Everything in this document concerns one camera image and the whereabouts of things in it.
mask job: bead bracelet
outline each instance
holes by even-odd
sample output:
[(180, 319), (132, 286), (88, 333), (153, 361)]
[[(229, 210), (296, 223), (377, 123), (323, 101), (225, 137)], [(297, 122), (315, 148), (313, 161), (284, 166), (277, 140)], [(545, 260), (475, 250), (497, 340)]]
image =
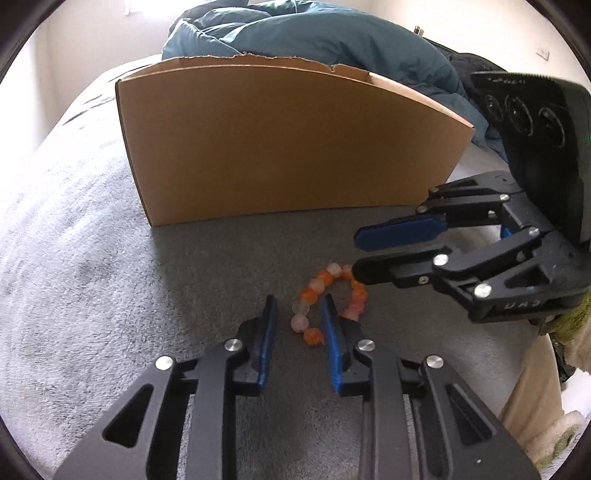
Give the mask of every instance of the bead bracelet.
[(308, 286), (300, 293), (300, 298), (294, 302), (291, 309), (294, 313), (291, 319), (291, 329), (296, 333), (304, 334), (304, 341), (310, 345), (318, 345), (324, 343), (324, 336), (318, 328), (309, 328), (310, 321), (308, 320), (308, 312), (310, 306), (318, 301), (318, 296), (322, 295), (329, 285), (334, 280), (343, 279), (351, 283), (353, 291), (351, 292), (351, 301), (348, 307), (341, 317), (359, 321), (359, 315), (365, 310), (365, 302), (367, 301), (369, 294), (365, 288), (365, 285), (358, 282), (353, 278), (353, 272), (351, 271), (351, 265), (345, 265), (341, 267), (337, 263), (329, 264), (325, 270), (321, 270), (318, 274), (310, 280)]

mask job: blue finger pad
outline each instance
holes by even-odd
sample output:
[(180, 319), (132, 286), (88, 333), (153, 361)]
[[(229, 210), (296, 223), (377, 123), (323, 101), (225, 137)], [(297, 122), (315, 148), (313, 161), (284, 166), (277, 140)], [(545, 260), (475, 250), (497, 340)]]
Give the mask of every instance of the blue finger pad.
[(262, 390), (267, 383), (269, 376), (269, 367), (271, 365), (271, 355), (273, 353), (273, 344), (275, 343), (275, 336), (277, 334), (277, 301), (273, 298), (271, 303), (271, 312), (269, 314), (269, 321), (267, 323), (267, 331), (261, 346), (261, 353), (259, 354), (259, 364), (261, 366), (257, 383)]
[(366, 252), (401, 247), (435, 240), (447, 231), (447, 222), (434, 216), (413, 220), (392, 221), (382, 225), (360, 228), (355, 234), (355, 246)]
[(341, 354), (339, 345), (336, 341), (335, 324), (331, 320), (331, 315), (326, 302), (322, 308), (324, 317), (324, 339), (326, 341), (326, 351), (329, 356), (330, 381), (337, 393), (340, 393), (343, 386)]

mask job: wall outlet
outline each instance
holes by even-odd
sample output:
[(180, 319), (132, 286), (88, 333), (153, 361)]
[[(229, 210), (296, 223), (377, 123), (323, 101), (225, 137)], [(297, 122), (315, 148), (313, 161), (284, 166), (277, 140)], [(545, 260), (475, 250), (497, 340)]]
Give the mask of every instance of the wall outlet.
[(545, 48), (538, 47), (535, 51), (536, 55), (542, 57), (545, 61), (550, 59), (550, 50), (546, 50)]

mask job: pink bead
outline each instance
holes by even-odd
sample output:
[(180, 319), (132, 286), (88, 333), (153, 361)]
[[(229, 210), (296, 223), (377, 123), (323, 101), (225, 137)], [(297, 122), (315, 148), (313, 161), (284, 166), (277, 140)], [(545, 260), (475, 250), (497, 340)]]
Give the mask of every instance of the pink bead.
[(359, 321), (359, 312), (353, 309), (346, 309), (343, 313), (340, 314), (343, 318), (353, 320), (354, 322)]
[(365, 303), (359, 300), (352, 300), (349, 303), (349, 308), (357, 310), (359, 313), (363, 313), (365, 311)]
[(321, 278), (312, 278), (310, 283), (308, 283), (308, 288), (310, 288), (317, 295), (322, 295), (325, 288), (324, 281)]
[(306, 315), (294, 315), (291, 319), (291, 329), (296, 333), (301, 333), (310, 326)]
[(339, 278), (341, 272), (343, 271), (338, 263), (331, 263), (328, 267), (326, 267), (326, 270), (330, 272), (333, 278)]

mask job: white frosted bead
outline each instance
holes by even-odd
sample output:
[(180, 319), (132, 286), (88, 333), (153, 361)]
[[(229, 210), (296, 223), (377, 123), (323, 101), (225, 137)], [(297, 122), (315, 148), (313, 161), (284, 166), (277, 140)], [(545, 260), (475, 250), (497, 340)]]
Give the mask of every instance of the white frosted bead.
[(294, 315), (291, 319), (291, 329), (296, 333), (301, 333), (310, 326), (306, 315)]
[(310, 280), (310, 283), (308, 283), (308, 286), (317, 295), (322, 295), (324, 289), (326, 288), (324, 285), (324, 281), (321, 278), (312, 278), (312, 280)]
[(291, 306), (291, 311), (294, 315), (308, 315), (310, 304), (305, 300), (297, 299)]
[(333, 278), (339, 278), (343, 269), (340, 267), (338, 263), (331, 263), (326, 270), (333, 276)]

